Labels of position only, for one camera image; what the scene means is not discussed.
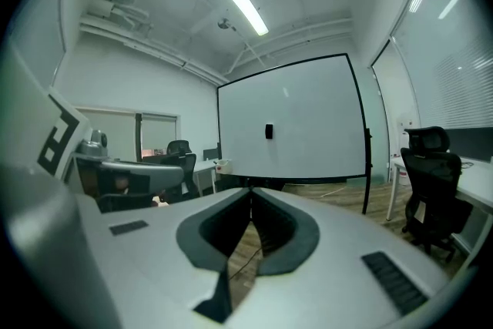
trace desk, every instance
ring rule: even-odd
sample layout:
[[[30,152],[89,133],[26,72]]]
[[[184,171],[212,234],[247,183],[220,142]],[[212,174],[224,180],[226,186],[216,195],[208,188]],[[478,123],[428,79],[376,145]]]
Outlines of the desk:
[[[195,163],[195,167],[193,168],[193,177],[195,178],[195,184],[199,189],[199,195],[203,196],[202,188],[200,187],[200,178],[199,174],[202,172],[210,171],[210,178],[213,182],[213,191],[216,193],[216,164],[214,161],[218,159],[204,160],[203,162]]]
[[[456,197],[468,201],[488,214],[493,214],[493,164],[467,158],[461,158],[461,160],[462,162],[473,162],[474,165],[468,169],[462,169]],[[394,212],[395,198],[399,185],[399,170],[406,169],[401,157],[392,158],[391,165],[394,167],[394,181],[392,183],[391,201],[388,205],[387,221],[392,219]]]

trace white table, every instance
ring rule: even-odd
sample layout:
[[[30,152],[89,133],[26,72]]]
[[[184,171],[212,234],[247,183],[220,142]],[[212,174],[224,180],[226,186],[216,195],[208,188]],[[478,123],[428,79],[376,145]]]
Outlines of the white table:
[[[461,158],[461,160],[462,162],[473,162],[474,165],[468,169],[462,169],[456,197],[468,201],[488,214],[493,214],[493,164],[467,158]],[[391,165],[394,167],[394,181],[391,201],[388,205],[387,221],[392,219],[394,212],[399,185],[399,170],[406,169],[401,157],[392,158]]]
[[[195,167],[193,168],[193,177],[195,178],[195,184],[199,189],[199,195],[203,196],[202,188],[200,187],[200,177],[199,174],[202,172],[209,171],[210,178],[213,182],[213,191],[216,193],[216,164],[214,161],[218,159],[204,160],[203,162],[195,163]]]

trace headrest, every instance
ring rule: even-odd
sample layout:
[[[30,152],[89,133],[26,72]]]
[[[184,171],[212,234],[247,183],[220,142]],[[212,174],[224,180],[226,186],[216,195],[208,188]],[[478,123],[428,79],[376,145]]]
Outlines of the headrest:
[[[409,148],[414,153],[446,153],[450,146],[448,134],[440,126],[404,131],[409,134]]]

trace wooden floor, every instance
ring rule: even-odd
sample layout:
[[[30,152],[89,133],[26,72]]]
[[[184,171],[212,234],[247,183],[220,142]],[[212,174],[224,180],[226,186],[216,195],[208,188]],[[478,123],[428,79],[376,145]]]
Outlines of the wooden floor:
[[[323,185],[286,185],[284,192],[296,194],[307,199],[317,200],[344,207],[348,210],[361,213],[363,207],[364,187],[350,186],[345,183]],[[394,210],[394,218],[387,221],[387,208],[391,196],[391,184],[372,186],[367,208],[367,217],[386,227],[406,241],[411,241],[409,233],[402,233],[405,225],[404,207],[411,195],[410,187],[400,187]],[[437,247],[431,248],[431,258],[440,265],[449,277],[453,277],[465,260],[465,256],[457,250],[452,262],[447,264],[445,258],[448,255]],[[252,223],[246,229],[241,241],[238,243],[233,255],[228,262],[230,276],[230,291],[233,309],[245,298],[255,281],[255,273],[258,263],[262,259],[260,239]]]

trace desk leg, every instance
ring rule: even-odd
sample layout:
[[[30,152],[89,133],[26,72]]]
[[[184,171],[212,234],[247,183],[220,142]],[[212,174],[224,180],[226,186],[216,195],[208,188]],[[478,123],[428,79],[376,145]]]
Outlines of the desk leg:
[[[213,192],[216,193],[216,168],[210,170],[210,179],[213,181]]]
[[[387,221],[390,221],[392,219],[395,200],[397,199],[397,188],[399,186],[399,177],[401,175],[401,172],[399,171],[397,166],[393,165],[393,167],[394,167],[394,181],[392,183],[391,201],[388,204]]]
[[[203,192],[202,192],[202,187],[200,186],[200,176],[198,173],[193,174],[193,176],[195,177],[195,184],[197,185],[197,188],[199,189],[199,195],[200,195],[200,197],[202,197]]]

